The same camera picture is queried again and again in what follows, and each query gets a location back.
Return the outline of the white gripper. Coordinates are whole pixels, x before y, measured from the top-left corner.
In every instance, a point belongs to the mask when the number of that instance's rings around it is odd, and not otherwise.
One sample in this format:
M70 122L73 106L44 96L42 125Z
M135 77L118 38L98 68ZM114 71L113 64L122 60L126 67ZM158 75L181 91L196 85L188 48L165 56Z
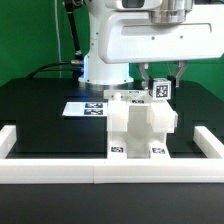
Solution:
M187 69L181 60L224 54L224 9L195 9L178 25L157 25L147 12L114 12L101 23L99 56L106 63L139 63L142 87L149 88L148 64L177 61L176 86Z

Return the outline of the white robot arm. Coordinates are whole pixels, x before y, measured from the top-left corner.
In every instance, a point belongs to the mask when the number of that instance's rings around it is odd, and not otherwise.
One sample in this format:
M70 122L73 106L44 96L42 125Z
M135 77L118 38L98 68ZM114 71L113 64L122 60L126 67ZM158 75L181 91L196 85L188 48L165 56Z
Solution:
M129 65L187 62L224 55L224 4L194 0L85 0L90 50L79 81L92 88L129 86Z

